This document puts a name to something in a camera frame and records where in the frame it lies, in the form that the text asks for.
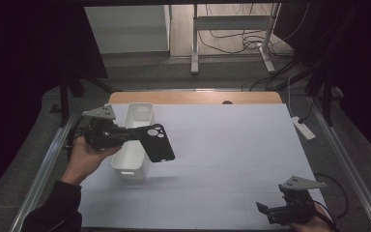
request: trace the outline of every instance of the human hand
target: human hand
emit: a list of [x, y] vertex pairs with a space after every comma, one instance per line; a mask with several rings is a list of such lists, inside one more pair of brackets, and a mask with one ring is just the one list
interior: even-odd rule
[[61, 181], [75, 186], [80, 185], [86, 177], [99, 168], [105, 158], [117, 153], [120, 149], [122, 147], [96, 151], [86, 143], [84, 137], [77, 137], [73, 143], [71, 160]]
[[[315, 203], [316, 210], [323, 214], [325, 217], [329, 218], [325, 213], [322, 206]], [[329, 225], [322, 221], [320, 218], [314, 216], [311, 220], [307, 223], [299, 224], [299, 223], [292, 223], [289, 224], [291, 228], [293, 228], [297, 232], [332, 232], [333, 230], [329, 227]]]

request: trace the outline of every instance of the wooden board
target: wooden board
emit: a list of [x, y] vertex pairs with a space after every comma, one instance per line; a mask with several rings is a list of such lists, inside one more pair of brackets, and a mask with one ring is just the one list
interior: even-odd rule
[[275, 92], [118, 92], [109, 103], [149, 102], [153, 104], [282, 103]]

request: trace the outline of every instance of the black sleeve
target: black sleeve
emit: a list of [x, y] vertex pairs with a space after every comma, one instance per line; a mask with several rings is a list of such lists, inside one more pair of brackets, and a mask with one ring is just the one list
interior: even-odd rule
[[80, 231], [80, 190], [81, 186], [56, 182], [44, 204], [23, 221], [21, 231]]

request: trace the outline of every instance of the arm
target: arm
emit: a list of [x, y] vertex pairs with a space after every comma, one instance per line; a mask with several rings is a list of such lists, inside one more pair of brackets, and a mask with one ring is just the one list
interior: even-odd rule
[[95, 151], [86, 144], [83, 137], [77, 137], [62, 179], [55, 183], [44, 204], [26, 217], [22, 231], [80, 231], [82, 217], [77, 211], [80, 184], [99, 168], [105, 158], [120, 149], [115, 147]]

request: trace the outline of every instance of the white mat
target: white mat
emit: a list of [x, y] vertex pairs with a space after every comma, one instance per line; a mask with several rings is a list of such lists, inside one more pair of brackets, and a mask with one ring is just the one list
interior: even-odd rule
[[[127, 108], [113, 105], [115, 123]], [[285, 104], [157, 104], [154, 113], [176, 159], [150, 163], [140, 182], [121, 180], [106, 159], [82, 184], [83, 227], [278, 229], [255, 203], [284, 206], [278, 184], [315, 180]]]

